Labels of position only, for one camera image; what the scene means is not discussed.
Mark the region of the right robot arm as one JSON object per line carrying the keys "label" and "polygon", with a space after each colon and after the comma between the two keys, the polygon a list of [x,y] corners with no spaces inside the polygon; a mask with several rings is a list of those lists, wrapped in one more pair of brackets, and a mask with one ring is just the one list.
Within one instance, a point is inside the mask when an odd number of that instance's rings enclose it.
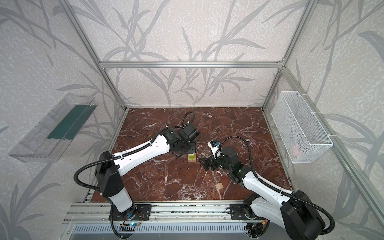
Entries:
{"label": "right robot arm", "polygon": [[211,142],[208,146],[212,156],[199,160],[203,168],[224,169],[233,182],[255,193],[244,202],[249,218],[268,219],[285,229],[292,240],[315,240],[326,227],[319,212],[308,205],[310,199],[304,192],[293,193],[256,177],[251,168],[240,162],[233,147],[222,148]]}

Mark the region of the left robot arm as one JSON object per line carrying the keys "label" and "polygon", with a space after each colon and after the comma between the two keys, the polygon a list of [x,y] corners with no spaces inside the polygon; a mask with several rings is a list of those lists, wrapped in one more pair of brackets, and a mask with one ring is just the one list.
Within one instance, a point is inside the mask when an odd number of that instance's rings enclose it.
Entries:
{"label": "left robot arm", "polygon": [[193,124],[187,124],[180,130],[164,128],[150,141],[127,151],[102,153],[99,158],[101,164],[95,169],[98,191],[118,212],[131,215],[136,206],[124,186],[122,176],[140,164],[169,152],[178,156],[194,153],[199,135]]}

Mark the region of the wood block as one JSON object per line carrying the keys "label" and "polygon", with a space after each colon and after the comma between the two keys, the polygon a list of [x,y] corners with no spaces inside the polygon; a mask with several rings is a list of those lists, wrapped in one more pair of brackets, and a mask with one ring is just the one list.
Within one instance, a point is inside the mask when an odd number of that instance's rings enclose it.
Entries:
{"label": "wood block", "polygon": [[195,163],[197,161],[197,153],[188,154],[188,161],[190,163]]}

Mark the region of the small wood cube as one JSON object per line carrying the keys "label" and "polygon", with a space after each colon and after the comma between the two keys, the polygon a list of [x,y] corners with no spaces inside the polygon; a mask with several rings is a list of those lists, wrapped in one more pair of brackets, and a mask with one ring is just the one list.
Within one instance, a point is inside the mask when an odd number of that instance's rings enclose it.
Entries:
{"label": "small wood cube", "polygon": [[222,183],[218,183],[218,184],[215,185],[215,188],[219,191],[219,190],[223,189],[224,186],[223,186]]}

